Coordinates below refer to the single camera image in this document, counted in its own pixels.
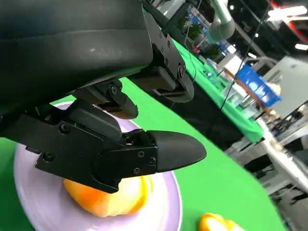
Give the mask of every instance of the black robotic arm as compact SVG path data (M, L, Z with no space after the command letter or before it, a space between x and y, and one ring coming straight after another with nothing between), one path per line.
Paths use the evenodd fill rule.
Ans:
M12 0L2 11L0 135L37 153L36 168L114 193L122 178L205 158L190 136L122 133L106 113L138 115L124 76L175 102L193 98L172 39L139 0ZM65 111L49 104L68 94L77 100Z

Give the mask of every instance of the orange fruit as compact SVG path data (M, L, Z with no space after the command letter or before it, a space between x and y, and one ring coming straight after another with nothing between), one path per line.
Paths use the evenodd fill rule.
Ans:
M122 179L119 191L113 194L64 180L64 186L72 198L88 212L99 216L128 215L139 212L152 192L150 176Z
M228 231L228 229L222 216L206 213L200 219L199 231Z
M238 224L236 224L232 220L226 220L226 224L229 231L244 231L243 228L241 228Z

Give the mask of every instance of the green tablecloth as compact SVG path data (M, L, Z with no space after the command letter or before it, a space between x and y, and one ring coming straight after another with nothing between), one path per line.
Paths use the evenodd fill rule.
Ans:
M207 149L205 160L175 171L182 201L182 231L196 231L203 213L218 213L232 219L246 231L283 231L275 207L261 185L220 149L202 136L171 110L151 98L128 79L123 78L125 92L139 108L134 120L148 129L169 130L189 134ZM67 97L59 102L73 100ZM18 201L13 180L15 143L0 139L0 231L31 231Z
M217 88L203 73L203 71L207 69L209 72L212 72L213 75L216 75L214 71L193 55L189 57L189 52L183 46L176 41L174 41L174 43L185 61L186 70L192 77L195 76L195 81L198 85L211 97L218 107L221 107L225 100L225 97L221 94L221 89ZM252 143L258 142L263 137L264 131L254 119L247 119L244 117L242 108L235 107L227 101L222 111Z

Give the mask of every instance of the purple plate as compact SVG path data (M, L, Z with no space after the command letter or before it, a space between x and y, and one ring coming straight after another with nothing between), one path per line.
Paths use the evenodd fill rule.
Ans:
M57 107L65 109L70 103ZM138 128L118 119L123 131ZM180 190L173 172L152 175L154 190L147 205L135 215L99 218L70 197L63 178L34 168L37 154L18 145L14 178L19 200L36 231L179 231L182 219Z

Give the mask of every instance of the blue container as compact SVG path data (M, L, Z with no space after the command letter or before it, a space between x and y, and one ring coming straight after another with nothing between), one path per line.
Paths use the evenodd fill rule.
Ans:
M246 84L265 106L271 107L274 103L281 100L281 97L265 83L251 66L245 64L237 74L237 78Z

